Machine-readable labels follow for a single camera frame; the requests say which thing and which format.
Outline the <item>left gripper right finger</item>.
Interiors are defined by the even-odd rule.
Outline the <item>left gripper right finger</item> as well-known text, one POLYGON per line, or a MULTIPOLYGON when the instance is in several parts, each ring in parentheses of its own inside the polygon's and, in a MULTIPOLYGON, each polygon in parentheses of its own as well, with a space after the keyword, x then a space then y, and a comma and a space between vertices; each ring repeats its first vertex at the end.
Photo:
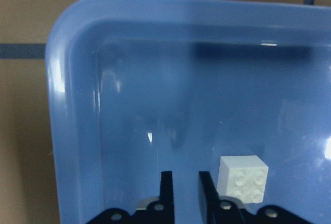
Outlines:
POLYGON ((208 171, 199 172, 199 207, 203 223, 244 223, 239 199, 220 196, 208 171))

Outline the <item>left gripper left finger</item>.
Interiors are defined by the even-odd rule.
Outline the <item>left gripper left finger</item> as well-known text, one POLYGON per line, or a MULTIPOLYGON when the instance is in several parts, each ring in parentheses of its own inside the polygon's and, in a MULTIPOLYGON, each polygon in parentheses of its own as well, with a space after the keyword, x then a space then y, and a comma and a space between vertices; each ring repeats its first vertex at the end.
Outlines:
POLYGON ((161 172, 158 200, 148 205, 148 223, 175 223, 173 178, 171 171, 161 172))

